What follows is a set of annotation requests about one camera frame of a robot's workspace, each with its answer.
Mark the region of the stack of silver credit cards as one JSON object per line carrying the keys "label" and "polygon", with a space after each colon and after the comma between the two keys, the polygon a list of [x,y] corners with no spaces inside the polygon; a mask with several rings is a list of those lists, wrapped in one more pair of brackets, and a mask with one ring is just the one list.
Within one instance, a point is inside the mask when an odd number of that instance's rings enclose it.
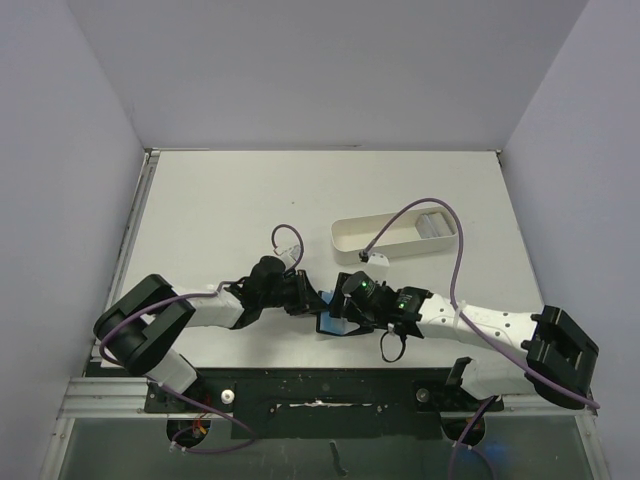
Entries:
{"label": "stack of silver credit cards", "polygon": [[451,237],[455,234],[442,212],[421,214],[415,227],[422,239]]}

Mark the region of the aluminium frame rail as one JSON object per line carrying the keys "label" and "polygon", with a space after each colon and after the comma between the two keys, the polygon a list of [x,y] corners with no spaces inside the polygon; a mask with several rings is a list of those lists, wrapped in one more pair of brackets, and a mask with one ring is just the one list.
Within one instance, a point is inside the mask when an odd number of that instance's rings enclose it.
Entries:
{"label": "aluminium frame rail", "polygon": [[144,414],[147,383],[122,377],[72,378],[63,397],[61,419],[135,418]]}

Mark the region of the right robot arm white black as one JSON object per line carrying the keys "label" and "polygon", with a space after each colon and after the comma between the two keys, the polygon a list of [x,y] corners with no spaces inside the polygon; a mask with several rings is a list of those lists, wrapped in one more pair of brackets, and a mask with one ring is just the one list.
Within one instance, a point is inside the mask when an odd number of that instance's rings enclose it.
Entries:
{"label": "right robot arm white black", "polygon": [[318,326],[327,334],[349,336],[376,329],[408,338],[455,341],[493,350],[503,361],[482,361],[462,354],[445,384],[448,402],[459,409],[505,395],[538,394],[571,410],[594,408],[590,385],[599,355],[593,340],[562,309],[512,313],[452,303],[429,290],[392,289],[363,271],[339,275],[335,289],[324,292],[327,313]]}

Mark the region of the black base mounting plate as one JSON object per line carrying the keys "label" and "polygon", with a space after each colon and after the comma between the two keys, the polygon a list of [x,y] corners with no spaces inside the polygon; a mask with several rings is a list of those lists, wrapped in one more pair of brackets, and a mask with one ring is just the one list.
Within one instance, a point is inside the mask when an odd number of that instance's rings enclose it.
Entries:
{"label": "black base mounting plate", "polygon": [[145,380],[142,411],[163,414],[168,436],[195,446],[216,420],[234,440],[409,437],[476,445],[480,401],[450,368],[203,368],[181,397]]}

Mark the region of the black card holder wallet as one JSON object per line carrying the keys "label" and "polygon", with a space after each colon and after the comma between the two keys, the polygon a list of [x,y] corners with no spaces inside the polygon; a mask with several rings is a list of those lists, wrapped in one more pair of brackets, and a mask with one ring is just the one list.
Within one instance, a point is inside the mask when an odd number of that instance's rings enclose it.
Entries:
{"label": "black card holder wallet", "polygon": [[336,291],[321,291],[327,308],[316,314],[316,332],[335,337],[353,337],[372,333],[373,330],[343,317],[345,297]]}

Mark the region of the white oblong plastic tray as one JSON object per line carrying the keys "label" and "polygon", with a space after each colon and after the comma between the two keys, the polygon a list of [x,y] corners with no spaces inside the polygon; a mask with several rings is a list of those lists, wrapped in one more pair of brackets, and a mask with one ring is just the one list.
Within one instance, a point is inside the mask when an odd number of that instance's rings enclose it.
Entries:
{"label": "white oblong plastic tray", "polygon": [[[424,213],[442,212],[455,234],[451,237],[422,239],[415,223]],[[354,217],[335,221],[331,226],[334,259],[339,265],[360,262],[359,253],[381,231],[393,214]],[[394,221],[377,240],[371,252],[378,252],[389,259],[441,252],[455,246],[458,229],[451,214],[443,207],[411,209]]]}

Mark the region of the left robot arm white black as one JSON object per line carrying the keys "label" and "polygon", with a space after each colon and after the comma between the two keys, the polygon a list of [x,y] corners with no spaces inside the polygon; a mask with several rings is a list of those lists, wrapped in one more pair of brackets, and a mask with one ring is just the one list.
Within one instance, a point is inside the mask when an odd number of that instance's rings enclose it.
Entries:
{"label": "left robot arm white black", "polygon": [[202,402],[204,387],[174,342],[188,326],[243,329],[266,309],[316,315],[328,304],[305,271],[264,256],[249,275],[206,292],[179,294],[164,277],[150,274],[98,318],[93,332],[105,360],[168,388],[168,399],[190,411]]}

